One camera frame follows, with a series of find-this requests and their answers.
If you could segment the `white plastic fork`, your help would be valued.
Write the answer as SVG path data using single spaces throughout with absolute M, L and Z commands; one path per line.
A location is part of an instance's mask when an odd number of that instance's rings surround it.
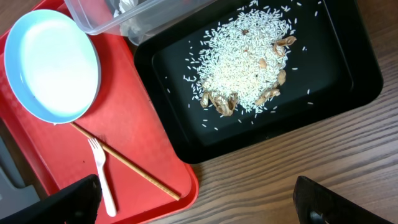
M 102 194 L 104 198 L 106 213 L 110 217 L 115 217 L 117 215 L 117 210 L 104 172 L 104 165 L 106 162 L 105 152 L 103 151 L 103 148 L 101 147 L 97 139 L 91 138 L 88 139 L 88 142 L 94 155 L 98 178 L 101 184 Z

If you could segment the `wooden chopstick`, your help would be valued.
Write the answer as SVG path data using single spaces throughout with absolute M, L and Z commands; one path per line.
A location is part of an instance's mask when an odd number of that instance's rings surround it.
M 77 129 L 79 132 L 81 132 L 83 135 L 85 135 L 93 144 L 94 146 L 99 146 L 103 150 L 105 150 L 108 154 L 116 158 L 118 161 L 122 162 L 125 166 L 139 174 L 141 177 L 145 178 L 147 181 L 155 185 L 157 188 L 171 196 L 174 200 L 179 201 L 180 196 L 177 195 L 173 190 L 170 188 L 166 187 L 164 184 L 153 178 L 151 175 L 149 175 L 147 172 L 143 171 L 140 169 L 138 166 L 134 165 L 132 162 L 124 158 L 121 154 L 118 152 L 114 151 L 101 141 L 98 141 L 92 134 L 90 134 L 88 131 L 84 130 L 81 128 L 79 125 L 75 123 L 70 123 L 75 129 Z

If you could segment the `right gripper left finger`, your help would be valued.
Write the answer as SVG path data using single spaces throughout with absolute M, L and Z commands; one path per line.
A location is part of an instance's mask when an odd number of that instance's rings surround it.
M 99 177 L 90 174 L 1 223 L 94 223 L 102 199 Z

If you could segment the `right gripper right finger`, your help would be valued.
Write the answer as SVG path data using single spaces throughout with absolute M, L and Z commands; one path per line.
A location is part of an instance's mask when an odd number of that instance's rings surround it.
M 302 175 L 293 201 L 301 224 L 392 224 Z

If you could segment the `food scraps and rice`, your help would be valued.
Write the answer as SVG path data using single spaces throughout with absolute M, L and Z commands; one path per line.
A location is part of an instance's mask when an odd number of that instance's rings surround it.
M 293 89 L 307 52 L 305 14 L 320 1 L 250 1 L 167 46 L 154 57 L 174 115 L 208 134 L 271 124 L 312 107 L 308 87 Z

